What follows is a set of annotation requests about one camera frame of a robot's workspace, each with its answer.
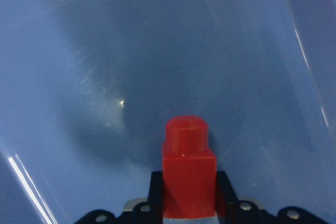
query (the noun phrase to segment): red plastic peg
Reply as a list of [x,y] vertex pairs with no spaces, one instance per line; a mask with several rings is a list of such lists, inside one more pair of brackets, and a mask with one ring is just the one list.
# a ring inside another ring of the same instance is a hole
[[216,156],[208,147],[206,122],[193,115],[171,119],[162,153],[164,217],[214,216]]

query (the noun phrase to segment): screw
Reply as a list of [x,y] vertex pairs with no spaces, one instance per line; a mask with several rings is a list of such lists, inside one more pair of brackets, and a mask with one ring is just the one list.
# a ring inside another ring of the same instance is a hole
[[288,218],[291,218],[293,220],[297,220],[300,218],[300,215],[298,212],[296,212],[295,210],[288,210],[287,211],[287,216]]
[[140,211],[142,212],[149,212],[151,210],[151,207],[149,205],[144,205],[140,207]]
[[249,202],[242,202],[240,204],[240,208],[244,211],[250,211],[252,209],[252,206]]
[[95,222],[96,223],[102,223],[102,222],[105,222],[106,220],[107,220],[107,216],[106,215],[98,215],[95,218]]

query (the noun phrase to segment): curved plastic surface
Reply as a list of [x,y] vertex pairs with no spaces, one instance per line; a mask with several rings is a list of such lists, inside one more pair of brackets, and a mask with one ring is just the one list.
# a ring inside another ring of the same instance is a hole
[[145,196],[165,123],[179,114],[209,124],[239,197],[336,223],[328,86],[307,68],[298,38],[309,32],[293,26],[307,16],[292,0],[0,3],[0,147],[44,223],[97,208],[118,215]]

